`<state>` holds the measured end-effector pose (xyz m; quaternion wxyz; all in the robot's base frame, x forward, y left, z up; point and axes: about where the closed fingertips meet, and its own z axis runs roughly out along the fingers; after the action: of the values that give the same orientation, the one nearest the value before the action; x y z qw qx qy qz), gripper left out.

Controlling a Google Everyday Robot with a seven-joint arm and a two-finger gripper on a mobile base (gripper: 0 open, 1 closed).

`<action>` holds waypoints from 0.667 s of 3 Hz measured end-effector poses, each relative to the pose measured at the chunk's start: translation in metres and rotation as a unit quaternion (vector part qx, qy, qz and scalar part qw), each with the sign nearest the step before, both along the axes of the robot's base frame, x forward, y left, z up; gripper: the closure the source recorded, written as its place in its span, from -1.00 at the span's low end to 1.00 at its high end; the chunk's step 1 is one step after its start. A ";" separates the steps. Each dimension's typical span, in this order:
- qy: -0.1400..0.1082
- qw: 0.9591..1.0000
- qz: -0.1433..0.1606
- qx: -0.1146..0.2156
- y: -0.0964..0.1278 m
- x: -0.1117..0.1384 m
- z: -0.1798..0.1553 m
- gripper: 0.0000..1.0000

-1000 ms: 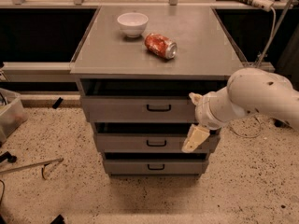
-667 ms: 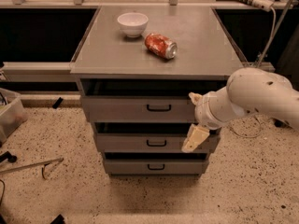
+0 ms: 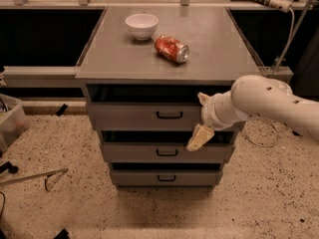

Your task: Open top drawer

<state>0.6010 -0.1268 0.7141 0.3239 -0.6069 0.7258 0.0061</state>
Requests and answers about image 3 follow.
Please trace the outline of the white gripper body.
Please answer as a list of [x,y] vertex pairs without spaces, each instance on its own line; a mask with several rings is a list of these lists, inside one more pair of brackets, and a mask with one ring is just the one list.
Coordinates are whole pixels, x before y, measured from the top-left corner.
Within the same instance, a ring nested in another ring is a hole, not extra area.
[[237,122],[237,114],[233,106],[230,92],[209,96],[201,108],[201,120],[215,130],[223,130]]

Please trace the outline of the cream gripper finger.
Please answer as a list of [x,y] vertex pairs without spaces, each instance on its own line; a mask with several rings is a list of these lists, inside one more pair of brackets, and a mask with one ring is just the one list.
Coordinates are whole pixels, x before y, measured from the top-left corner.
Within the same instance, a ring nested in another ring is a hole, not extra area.
[[200,104],[201,104],[202,106],[204,106],[205,103],[206,103],[206,102],[208,101],[208,99],[209,99],[209,95],[204,94],[204,93],[202,93],[202,92],[199,92],[199,93],[197,94],[197,97],[198,97],[199,102],[200,102]]
[[197,151],[214,137],[214,130],[205,124],[197,124],[192,136],[188,141],[186,149],[188,151]]

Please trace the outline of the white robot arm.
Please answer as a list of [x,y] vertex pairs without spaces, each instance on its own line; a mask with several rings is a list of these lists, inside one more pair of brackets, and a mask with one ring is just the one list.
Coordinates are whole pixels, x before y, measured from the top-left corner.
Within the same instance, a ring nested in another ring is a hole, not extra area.
[[319,103],[297,97],[284,82],[257,75],[238,78],[231,89],[213,96],[199,93],[201,121],[194,128],[187,149],[197,151],[217,130],[251,118],[267,118],[319,142]]

